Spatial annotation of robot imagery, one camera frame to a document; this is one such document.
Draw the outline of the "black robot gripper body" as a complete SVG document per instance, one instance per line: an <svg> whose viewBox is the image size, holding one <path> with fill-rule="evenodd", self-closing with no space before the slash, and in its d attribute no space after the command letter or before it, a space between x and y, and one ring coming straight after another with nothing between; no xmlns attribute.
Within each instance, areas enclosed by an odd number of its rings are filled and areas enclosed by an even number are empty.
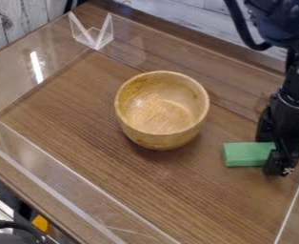
<svg viewBox="0 0 299 244"><path fill-rule="evenodd" d="M270 129L278 150L285 156L299 155L299 106L277 92L270 99Z"/></svg>

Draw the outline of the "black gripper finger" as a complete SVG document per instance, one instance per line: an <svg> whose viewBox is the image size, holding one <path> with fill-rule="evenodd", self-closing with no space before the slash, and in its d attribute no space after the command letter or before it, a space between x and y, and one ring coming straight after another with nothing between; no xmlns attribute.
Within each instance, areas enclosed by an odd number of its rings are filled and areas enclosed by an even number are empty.
<svg viewBox="0 0 299 244"><path fill-rule="evenodd" d="M271 108L267 107L259 117L258 121L258 133L257 133L257 141L258 142L275 142L277 135L274 132L275 124Z"/></svg>
<svg viewBox="0 0 299 244"><path fill-rule="evenodd" d="M298 162L298 151L286 153L279 150L273 150L263 166L263 172L271 176L287 176L294 173Z"/></svg>

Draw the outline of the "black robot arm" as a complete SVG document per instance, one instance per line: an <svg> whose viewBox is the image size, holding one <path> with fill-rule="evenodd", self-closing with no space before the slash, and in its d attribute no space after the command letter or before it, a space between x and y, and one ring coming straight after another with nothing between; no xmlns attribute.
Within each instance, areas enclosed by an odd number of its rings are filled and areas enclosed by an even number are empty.
<svg viewBox="0 0 299 244"><path fill-rule="evenodd" d="M287 49L286 81L271 94L258 122L259 142L273 142L263 172L291 174L299 162L299 0L246 0L259 34Z"/></svg>

